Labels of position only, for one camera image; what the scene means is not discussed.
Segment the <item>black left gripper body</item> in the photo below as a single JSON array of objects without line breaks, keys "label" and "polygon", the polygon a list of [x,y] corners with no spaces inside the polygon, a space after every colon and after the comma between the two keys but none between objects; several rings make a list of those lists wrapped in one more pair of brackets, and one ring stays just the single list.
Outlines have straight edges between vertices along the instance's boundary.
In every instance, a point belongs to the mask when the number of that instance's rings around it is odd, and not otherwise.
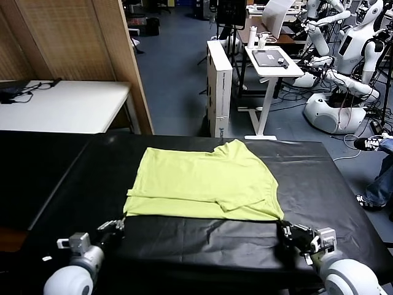
[{"label": "black left gripper body", "polygon": [[93,245],[102,250],[109,250],[119,246],[123,240],[123,231],[115,230],[113,232],[98,232],[93,241]]}]

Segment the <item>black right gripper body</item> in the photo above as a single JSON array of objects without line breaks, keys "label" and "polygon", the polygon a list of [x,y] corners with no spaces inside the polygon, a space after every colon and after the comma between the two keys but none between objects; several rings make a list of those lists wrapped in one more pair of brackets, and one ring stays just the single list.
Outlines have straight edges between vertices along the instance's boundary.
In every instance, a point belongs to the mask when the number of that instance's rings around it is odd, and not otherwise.
[{"label": "black right gripper body", "polygon": [[286,237],[286,245],[288,247],[292,248],[297,248],[301,253],[314,253],[315,248],[314,246],[311,245],[311,242],[313,241],[314,236],[313,235],[307,235],[307,236],[288,236]]}]

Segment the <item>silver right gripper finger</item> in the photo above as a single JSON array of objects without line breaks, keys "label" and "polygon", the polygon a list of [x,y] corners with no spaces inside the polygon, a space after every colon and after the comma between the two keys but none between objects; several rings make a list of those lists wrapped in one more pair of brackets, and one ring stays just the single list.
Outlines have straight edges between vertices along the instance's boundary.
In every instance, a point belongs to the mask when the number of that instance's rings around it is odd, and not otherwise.
[{"label": "silver right gripper finger", "polygon": [[310,236],[311,235],[311,228],[306,227],[301,224],[293,224],[292,229],[291,229],[292,235],[296,235],[297,237],[305,237],[305,236]]},{"label": "silver right gripper finger", "polygon": [[290,240],[292,238],[292,223],[285,220],[278,221],[278,236],[281,239]]}]

